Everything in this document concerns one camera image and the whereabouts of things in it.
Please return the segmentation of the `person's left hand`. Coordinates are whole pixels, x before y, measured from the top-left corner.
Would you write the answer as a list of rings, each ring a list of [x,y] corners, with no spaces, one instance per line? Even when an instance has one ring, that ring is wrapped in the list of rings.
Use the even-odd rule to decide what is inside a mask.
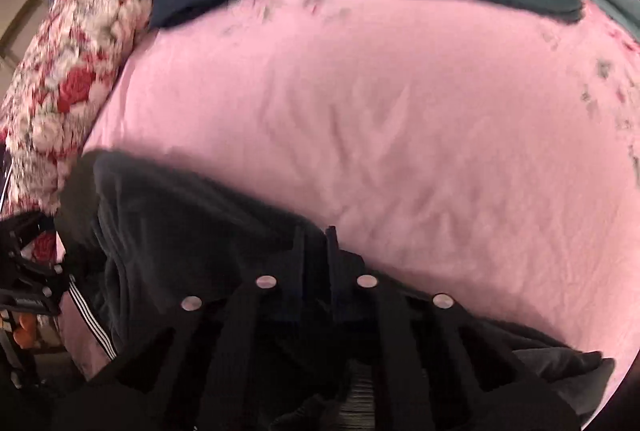
[[[13,331],[14,341],[21,349],[32,349],[38,341],[38,321],[33,313],[17,313],[17,326]]]

